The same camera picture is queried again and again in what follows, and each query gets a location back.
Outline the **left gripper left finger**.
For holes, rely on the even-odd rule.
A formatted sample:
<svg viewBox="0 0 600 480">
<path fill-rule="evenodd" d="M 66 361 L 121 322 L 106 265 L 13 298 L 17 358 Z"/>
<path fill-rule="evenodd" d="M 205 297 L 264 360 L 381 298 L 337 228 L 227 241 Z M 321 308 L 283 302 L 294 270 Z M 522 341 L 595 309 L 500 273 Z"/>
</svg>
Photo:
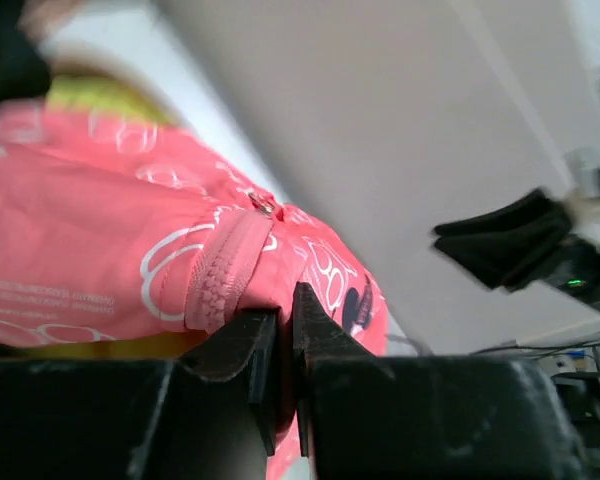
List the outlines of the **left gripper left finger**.
<svg viewBox="0 0 600 480">
<path fill-rule="evenodd" d="M 276 316 L 246 310 L 177 359 L 28 358 L 0 345 L 0 479 L 262 479 Z"/>
</svg>

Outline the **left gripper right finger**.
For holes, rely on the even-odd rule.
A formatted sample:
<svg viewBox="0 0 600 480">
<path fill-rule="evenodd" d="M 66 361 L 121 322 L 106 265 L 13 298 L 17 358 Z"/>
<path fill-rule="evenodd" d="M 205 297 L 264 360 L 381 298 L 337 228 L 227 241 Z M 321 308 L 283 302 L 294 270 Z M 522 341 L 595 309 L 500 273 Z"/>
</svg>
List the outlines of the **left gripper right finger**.
<svg viewBox="0 0 600 480">
<path fill-rule="evenodd" d="M 549 378 L 506 357 L 379 357 L 296 286 L 300 449 L 318 479 L 581 479 Z"/>
</svg>

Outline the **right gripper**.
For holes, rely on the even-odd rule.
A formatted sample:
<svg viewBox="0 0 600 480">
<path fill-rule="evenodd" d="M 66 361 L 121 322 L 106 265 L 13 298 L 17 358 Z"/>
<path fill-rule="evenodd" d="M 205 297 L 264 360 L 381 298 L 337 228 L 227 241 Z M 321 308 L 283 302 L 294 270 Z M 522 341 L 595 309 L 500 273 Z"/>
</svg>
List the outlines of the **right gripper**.
<svg viewBox="0 0 600 480">
<path fill-rule="evenodd" d="M 433 248 L 485 288 L 516 291 L 559 246 L 544 282 L 600 313 L 600 244 L 580 234 L 599 220 L 600 169 L 593 169 L 563 204 L 536 188 L 495 211 L 439 224 Z"/>
</svg>

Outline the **pink tissue pack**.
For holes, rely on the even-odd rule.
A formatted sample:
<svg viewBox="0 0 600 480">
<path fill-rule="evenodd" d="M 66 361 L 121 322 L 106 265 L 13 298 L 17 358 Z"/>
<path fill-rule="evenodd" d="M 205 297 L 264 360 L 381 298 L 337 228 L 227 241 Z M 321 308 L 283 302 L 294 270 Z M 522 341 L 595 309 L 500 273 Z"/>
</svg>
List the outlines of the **pink tissue pack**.
<svg viewBox="0 0 600 480">
<path fill-rule="evenodd" d="M 276 442 L 262 479 L 277 479 L 303 456 L 300 283 L 383 352 L 384 297 L 339 236 L 190 134 L 35 103 L 0 108 L 0 345 L 33 359 L 177 359 L 241 312 L 271 311 Z"/>
</svg>

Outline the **lime green cloth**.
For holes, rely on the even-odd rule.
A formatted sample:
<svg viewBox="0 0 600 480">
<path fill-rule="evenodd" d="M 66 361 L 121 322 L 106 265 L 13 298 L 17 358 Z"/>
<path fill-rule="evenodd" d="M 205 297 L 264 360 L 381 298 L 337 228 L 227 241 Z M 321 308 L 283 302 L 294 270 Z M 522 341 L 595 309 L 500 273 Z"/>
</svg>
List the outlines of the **lime green cloth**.
<svg viewBox="0 0 600 480">
<path fill-rule="evenodd" d="M 102 76 L 56 76 L 46 94 L 49 108 L 96 110 L 160 125 L 177 125 L 158 103 L 117 80 Z"/>
</svg>

